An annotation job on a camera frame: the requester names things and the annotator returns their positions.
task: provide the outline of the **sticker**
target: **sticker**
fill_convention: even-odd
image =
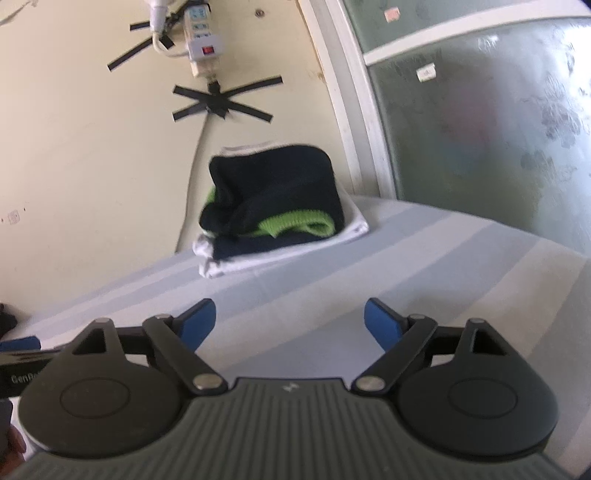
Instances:
[[[430,63],[429,65],[425,65],[424,67],[417,70],[417,77],[419,81],[426,82],[428,80],[433,80],[437,76],[435,72],[435,64]]]
[[[388,8],[384,12],[386,22],[390,23],[400,18],[400,9],[398,7]]]
[[[17,210],[13,210],[8,214],[8,222],[11,225],[15,225],[16,223],[21,221],[21,216],[18,214]]]

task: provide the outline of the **pink sticker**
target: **pink sticker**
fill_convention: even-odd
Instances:
[[[16,224],[16,223],[18,223],[20,221],[21,221],[21,216],[18,214],[18,211],[17,210],[13,210],[12,212],[10,212],[8,214],[8,222],[11,225],[14,225],[14,224]]]
[[[400,18],[400,9],[398,7],[388,8],[384,12],[386,22],[390,23]]]

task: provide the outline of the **stack of folded clothes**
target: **stack of folded clothes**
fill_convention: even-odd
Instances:
[[[228,148],[211,160],[209,170],[214,188],[199,220],[206,233],[193,245],[206,260],[206,277],[291,258],[333,244],[343,233],[336,243],[368,231],[319,148]],[[343,206],[353,214],[348,225],[353,228],[346,228]]]

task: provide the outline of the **ribbed gray surface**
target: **ribbed gray surface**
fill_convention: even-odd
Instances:
[[[107,460],[39,453],[11,480],[564,480],[545,457],[479,464],[415,441],[381,400],[340,380],[240,380],[194,400],[158,442]]]

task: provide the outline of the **folded black sweater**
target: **folded black sweater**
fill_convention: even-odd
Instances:
[[[236,157],[213,157],[215,197],[201,227],[216,236],[249,235],[264,220],[287,212],[326,212],[335,233],[345,224],[328,155],[309,145],[289,145]]]

